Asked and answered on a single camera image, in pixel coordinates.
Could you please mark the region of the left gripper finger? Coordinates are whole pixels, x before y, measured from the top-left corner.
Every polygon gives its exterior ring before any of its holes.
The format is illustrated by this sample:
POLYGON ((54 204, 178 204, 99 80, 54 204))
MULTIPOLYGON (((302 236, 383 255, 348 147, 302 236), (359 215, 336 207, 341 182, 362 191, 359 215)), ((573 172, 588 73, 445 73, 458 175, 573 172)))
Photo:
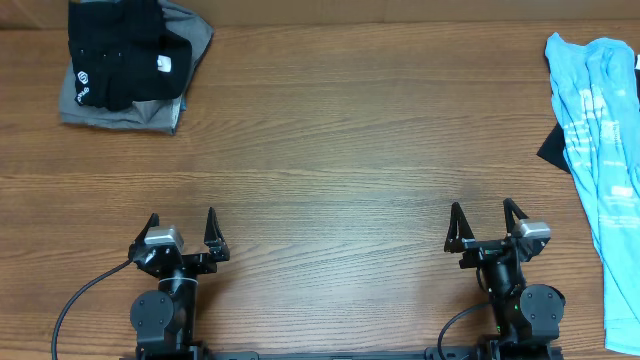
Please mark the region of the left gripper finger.
POLYGON ((156 227, 158 225, 159 225, 159 216, 157 213, 152 213, 146 225, 143 227, 139 235, 135 238, 134 243, 143 244, 148 231, 151 228, 156 227))
POLYGON ((210 207, 208 210, 204 233, 204 244, 210 250, 219 250, 226 245, 213 207, 210 207))

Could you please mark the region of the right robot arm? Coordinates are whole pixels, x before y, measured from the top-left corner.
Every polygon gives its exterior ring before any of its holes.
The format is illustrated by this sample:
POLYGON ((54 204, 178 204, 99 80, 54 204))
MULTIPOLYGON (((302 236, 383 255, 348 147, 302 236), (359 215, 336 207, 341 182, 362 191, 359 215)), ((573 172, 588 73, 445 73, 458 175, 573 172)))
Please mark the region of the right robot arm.
POLYGON ((551 228, 529 218, 516 203, 503 201, 506 235, 478 240, 459 203, 451 206, 444 250, 462 255, 459 267, 474 269, 488 295, 497 334, 479 341, 479 359, 551 359, 566 299, 556 288, 529 285, 522 264, 538 256, 551 240, 551 228))

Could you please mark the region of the light blue t-shirt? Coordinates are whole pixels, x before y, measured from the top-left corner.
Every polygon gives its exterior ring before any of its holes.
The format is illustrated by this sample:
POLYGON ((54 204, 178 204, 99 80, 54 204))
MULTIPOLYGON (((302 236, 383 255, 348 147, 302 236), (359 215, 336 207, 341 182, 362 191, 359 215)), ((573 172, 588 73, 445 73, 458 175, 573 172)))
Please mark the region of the light blue t-shirt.
POLYGON ((605 347, 639 353, 639 97, 623 41, 551 35, 545 48, 562 156, 603 267, 605 347))

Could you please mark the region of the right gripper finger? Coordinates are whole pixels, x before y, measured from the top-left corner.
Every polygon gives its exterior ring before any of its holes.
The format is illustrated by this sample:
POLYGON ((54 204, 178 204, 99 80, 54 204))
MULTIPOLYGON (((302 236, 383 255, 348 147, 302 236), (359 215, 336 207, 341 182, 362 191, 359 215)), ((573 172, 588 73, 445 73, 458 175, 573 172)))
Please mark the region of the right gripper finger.
POLYGON ((451 205, 446 245, 465 245, 475 241, 475 236, 458 202, 451 205))
POLYGON ((503 209, 507 233, 513 232, 517 221, 528 218, 511 198, 506 198, 503 201, 503 209))

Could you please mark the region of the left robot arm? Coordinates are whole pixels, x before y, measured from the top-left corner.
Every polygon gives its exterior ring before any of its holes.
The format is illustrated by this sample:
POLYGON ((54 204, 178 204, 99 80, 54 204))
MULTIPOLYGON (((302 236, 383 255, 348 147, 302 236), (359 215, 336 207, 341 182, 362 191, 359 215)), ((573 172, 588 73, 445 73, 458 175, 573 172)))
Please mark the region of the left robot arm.
POLYGON ((185 254, 178 229, 162 227, 152 214, 129 248, 137 268, 158 280, 155 290, 132 303, 130 322, 136 331, 137 359, 209 359, 211 351, 194 339, 198 277, 213 274, 230 259, 216 212, 208 210, 204 232, 208 250, 185 254))

